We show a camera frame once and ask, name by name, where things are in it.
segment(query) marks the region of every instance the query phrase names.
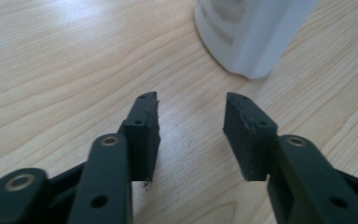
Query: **light wood tabletop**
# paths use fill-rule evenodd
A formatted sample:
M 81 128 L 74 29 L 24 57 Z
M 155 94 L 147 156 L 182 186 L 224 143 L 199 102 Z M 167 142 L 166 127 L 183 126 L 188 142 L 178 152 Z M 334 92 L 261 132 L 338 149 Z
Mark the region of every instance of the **light wood tabletop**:
M 223 134 L 228 91 L 358 176 L 358 0 L 320 0 L 254 80 L 208 53 L 194 4 L 0 1 L 0 177 L 24 167 L 53 177 L 85 161 L 149 91 L 161 143 L 153 186 L 132 184 L 135 223 L 276 222 L 266 182 L 243 180 Z

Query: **wood grain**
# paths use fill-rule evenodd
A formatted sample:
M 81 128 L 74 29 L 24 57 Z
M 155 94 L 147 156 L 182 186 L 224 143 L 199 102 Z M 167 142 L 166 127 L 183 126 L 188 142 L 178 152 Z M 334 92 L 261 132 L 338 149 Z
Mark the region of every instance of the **wood grain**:
M 275 223 L 266 183 L 243 181 L 222 132 L 228 91 L 280 134 L 309 138 L 358 176 L 358 0 L 321 0 L 270 74 L 247 80 L 202 45 L 194 1 L 0 1 L 0 177 L 55 176 L 157 91 L 153 187 L 133 184 L 135 223 Z

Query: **wooden table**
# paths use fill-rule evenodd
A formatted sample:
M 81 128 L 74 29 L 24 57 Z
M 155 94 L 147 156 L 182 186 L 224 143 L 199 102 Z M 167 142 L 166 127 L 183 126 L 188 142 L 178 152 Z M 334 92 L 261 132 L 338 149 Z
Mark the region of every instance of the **wooden table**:
M 148 91 L 158 92 L 162 140 L 152 189 L 133 184 L 135 223 L 275 222 L 266 183 L 243 180 L 223 135 L 228 91 L 358 176 L 358 0 L 321 0 L 256 80 L 216 63 L 193 9 L 191 0 L 0 1 L 0 177 L 81 163 Z

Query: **white container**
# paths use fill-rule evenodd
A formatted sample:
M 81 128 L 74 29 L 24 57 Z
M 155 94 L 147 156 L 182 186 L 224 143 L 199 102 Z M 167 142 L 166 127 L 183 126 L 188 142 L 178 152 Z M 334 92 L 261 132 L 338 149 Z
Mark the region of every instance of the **white container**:
M 230 73 L 266 76 L 318 0 L 197 0 L 205 46 Z

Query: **table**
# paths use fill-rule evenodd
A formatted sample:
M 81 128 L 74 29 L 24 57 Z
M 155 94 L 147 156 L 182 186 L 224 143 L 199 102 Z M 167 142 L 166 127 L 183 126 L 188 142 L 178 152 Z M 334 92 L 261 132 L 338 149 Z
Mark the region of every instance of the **table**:
M 243 180 L 223 135 L 228 91 L 358 176 L 358 0 L 321 0 L 255 80 L 211 57 L 194 4 L 0 1 L 0 177 L 81 163 L 148 91 L 160 100 L 161 144 L 153 187 L 133 184 L 135 223 L 275 222 L 266 183 Z

